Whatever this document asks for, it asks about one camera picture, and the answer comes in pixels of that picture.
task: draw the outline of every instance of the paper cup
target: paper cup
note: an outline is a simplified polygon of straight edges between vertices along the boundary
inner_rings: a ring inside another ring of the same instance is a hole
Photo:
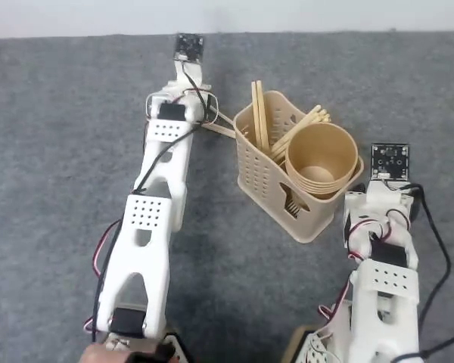
[[[286,150],[286,172],[310,194],[326,195],[340,190],[358,162],[358,148],[351,135],[332,123],[302,128]]]

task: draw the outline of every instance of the utensil holder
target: utensil holder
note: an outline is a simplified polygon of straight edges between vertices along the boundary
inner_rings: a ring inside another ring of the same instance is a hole
[[[266,122],[271,147],[305,114],[281,92],[264,93]],[[313,241],[333,220],[334,211],[344,193],[363,172],[359,157],[351,179],[328,199],[318,199],[297,187],[284,165],[278,165],[257,149],[254,136],[253,108],[249,104],[234,118],[237,140],[238,184],[255,203],[266,211],[295,240]]]

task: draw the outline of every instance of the robotic arm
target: robotic arm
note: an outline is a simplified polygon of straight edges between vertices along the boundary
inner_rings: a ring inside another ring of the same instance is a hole
[[[414,198],[400,190],[409,183],[408,171],[408,145],[372,145],[368,189],[345,196],[344,246],[359,266],[334,306],[320,307],[328,323],[305,330],[284,361],[389,363],[419,350],[418,257],[409,232]],[[351,301],[345,299],[350,285]]]
[[[210,87],[202,85],[202,52],[202,37],[179,35],[176,80],[147,99],[150,121],[145,154],[107,262],[98,299],[100,331],[139,339],[164,336],[169,241],[172,232],[182,227],[192,134],[205,120],[210,104]],[[162,189],[164,183],[168,191]],[[147,306],[119,306],[122,290],[133,275],[143,278]]]

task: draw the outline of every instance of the cup rim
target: cup rim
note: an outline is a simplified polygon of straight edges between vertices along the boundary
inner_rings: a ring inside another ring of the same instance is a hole
[[[350,140],[351,140],[351,143],[353,144],[354,146],[354,149],[355,149],[355,157],[354,157],[354,162],[353,162],[353,165],[351,166],[350,170],[343,176],[341,176],[340,178],[338,179],[335,179],[333,182],[328,182],[327,184],[323,184],[321,183],[320,181],[312,181],[311,179],[308,179],[304,176],[302,176],[292,165],[291,163],[291,158],[289,157],[289,150],[291,149],[291,142],[296,138],[297,135],[299,135],[299,133],[309,127],[319,127],[319,126],[322,126],[322,127],[335,127],[336,129],[338,129],[339,131],[343,132]],[[305,182],[307,181],[307,185],[310,185],[311,187],[330,187],[330,186],[337,186],[340,185],[339,188],[337,188],[337,190],[341,189],[343,187],[343,185],[345,185],[349,180],[350,180],[350,176],[353,174],[353,171],[355,170],[356,168],[356,164],[358,163],[358,156],[359,156],[359,153],[358,153],[358,146],[356,145],[356,142],[355,140],[353,139],[353,136],[347,131],[345,130],[343,127],[339,126],[339,125],[335,125],[333,123],[312,123],[312,124],[309,124],[309,125],[306,125],[304,126],[302,129],[300,129],[292,138],[291,140],[289,141],[288,143],[288,146],[286,147],[286,151],[285,151],[285,161],[286,161],[286,172],[288,173],[288,175],[291,177],[291,178],[295,178],[301,182],[304,182],[303,184],[305,184]]]

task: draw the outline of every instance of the gray carpet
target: gray carpet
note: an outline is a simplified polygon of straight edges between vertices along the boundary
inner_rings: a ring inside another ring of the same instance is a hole
[[[145,97],[173,78],[173,46],[172,36],[0,40],[0,362],[75,363],[87,345],[91,254],[139,171]],[[373,141],[409,142],[412,180],[454,262],[454,33],[216,34],[204,75],[229,115],[252,79],[304,110],[323,104],[365,161]],[[444,264],[423,213],[413,237],[425,301]],[[278,361],[353,268],[340,213],[298,244],[237,187],[235,142],[205,130],[170,261],[167,317],[204,362]],[[452,334],[454,272],[421,346]],[[454,362],[454,346],[429,361]]]

